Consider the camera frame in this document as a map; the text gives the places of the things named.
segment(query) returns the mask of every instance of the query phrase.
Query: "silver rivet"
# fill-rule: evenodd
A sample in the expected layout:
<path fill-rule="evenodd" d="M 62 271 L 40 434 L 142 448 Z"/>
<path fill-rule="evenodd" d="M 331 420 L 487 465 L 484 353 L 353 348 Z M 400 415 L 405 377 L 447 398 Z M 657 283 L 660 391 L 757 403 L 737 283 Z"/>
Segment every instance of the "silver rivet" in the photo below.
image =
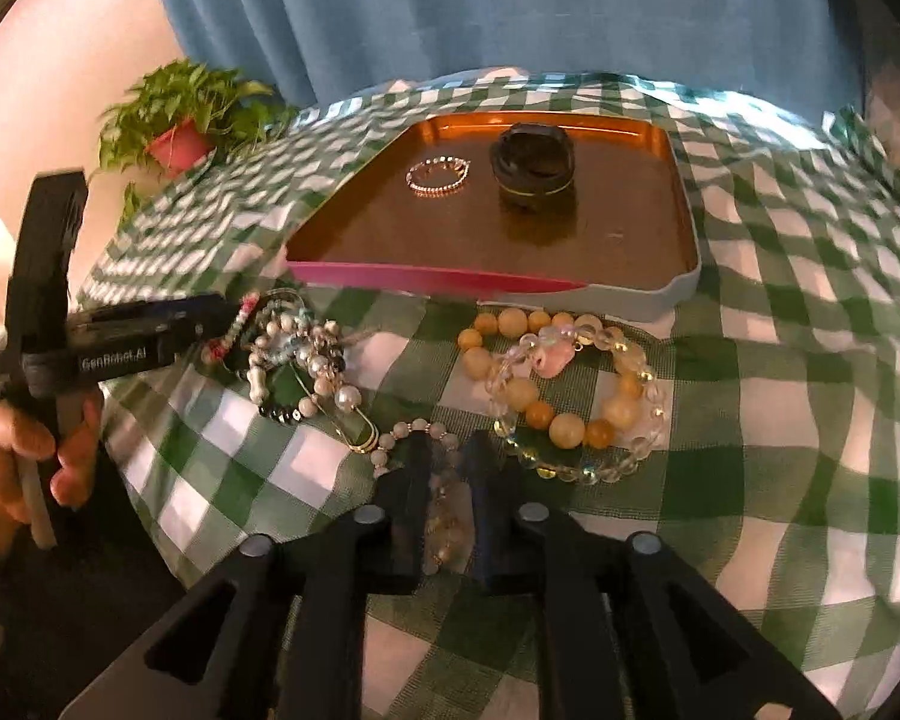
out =
<path fill-rule="evenodd" d="M 268 536 L 262 533 L 254 533 L 244 539 L 238 549 L 242 555 L 247 557 L 263 557 L 274 547 L 274 542 Z"/>
<path fill-rule="evenodd" d="M 655 555 L 660 551 L 662 543 L 653 533 L 638 533 L 631 541 L 631 546 L 634 548 L 634 552 L 639 552 L 641 555 Z"/>
<path fill-rule="evenodd" d="M 525 503 L 517 513 L 524 522 L 543 522 L 550 516 L 550 510 L 542 503 L 536 501 Z"/>
<path fill-rule="evenodd" d="M 372 503 L 365 504 L 365 506 L 361 506 L 356 512 L 353 512 L 353 518 L 361 525 L 372 525 L 374 522 L 382 520 L 385 515 L 384 509 Z"/>

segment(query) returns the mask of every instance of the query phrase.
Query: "table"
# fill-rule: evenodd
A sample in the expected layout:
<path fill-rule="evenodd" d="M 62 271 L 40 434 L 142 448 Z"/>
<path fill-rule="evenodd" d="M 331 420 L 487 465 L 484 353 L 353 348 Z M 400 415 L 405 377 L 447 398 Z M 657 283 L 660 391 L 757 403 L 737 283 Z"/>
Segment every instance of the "table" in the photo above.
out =
<path fill-rule="evenodd" d="M 412 122 L 477 108 L 663 127 L 701 235 L 697 294 L 625 325 L 666 388 L 662 444 L 616 485 L 535 479 L 539 497 L 596 532 L 659 533 L 845 716 L 866 716 L 900 676 L 900 173 L 851 111 L 813 129 L 744 95 L 610 74 L 343 100 L 179 179 L 118 232 L 82 300 L 285 284 L 283 242 L 337 186 Z M 466 437 L 490 424 L 454 345 L 475 305 L 307 293 L 319 314 L 374 330 L 347 370 L 379 425 L 419 415 Z M 608 375 L 590 360 L 548 399 L 587 413 Z M 109 393 L 111 455 L 186 583 L 245 533 L 302 536 L 370 496 L 365 456 L 319 420 L 260 418 L 247 385 L 196 354 Z M 535 716 L 531 624 L 525 600 L 479 599 L 452 573 L 412 599 L 372 598 L 367 717 Z"/>

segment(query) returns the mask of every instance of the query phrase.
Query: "pink charm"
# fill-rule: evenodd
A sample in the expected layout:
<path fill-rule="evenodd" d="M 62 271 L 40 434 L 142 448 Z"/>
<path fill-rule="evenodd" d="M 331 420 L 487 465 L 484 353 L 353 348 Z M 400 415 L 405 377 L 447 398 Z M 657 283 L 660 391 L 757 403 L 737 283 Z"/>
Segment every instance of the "pink charm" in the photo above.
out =
<path fill-rule="evenodd" d="M 573 343 L 565 340 L 546 348 L 538 347 L 533 354 L 533 370 L 541 379 L 552 379 L 560 375 L 575 354 Z"/>

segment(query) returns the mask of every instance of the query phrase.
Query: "blue curtain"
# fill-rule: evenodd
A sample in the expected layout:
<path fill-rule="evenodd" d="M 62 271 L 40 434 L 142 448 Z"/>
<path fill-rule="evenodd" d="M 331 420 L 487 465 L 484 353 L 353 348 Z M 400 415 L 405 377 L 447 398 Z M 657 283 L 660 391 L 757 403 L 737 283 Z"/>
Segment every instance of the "blue curtain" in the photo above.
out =
<path fill-rule="evenodd" d="M 470 68 L 745 91 L 818 122 L 861 101 L 832 0 L 163 0 L 183 49 L 298 104 Z"/>

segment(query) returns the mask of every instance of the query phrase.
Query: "plant pot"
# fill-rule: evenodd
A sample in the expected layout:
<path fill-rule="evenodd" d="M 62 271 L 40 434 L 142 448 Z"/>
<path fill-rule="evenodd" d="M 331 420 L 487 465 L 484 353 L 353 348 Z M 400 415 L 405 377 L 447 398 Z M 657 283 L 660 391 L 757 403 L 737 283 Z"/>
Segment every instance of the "plant pot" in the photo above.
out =
<path fill-rule="evenodd" d="M 197 164 L 197 160 L 213 151 L 207 138 L 197 131 L 193 119 L 168 129 L 146 147 L 149 153 L 171 175 L 180 175 Z"/>

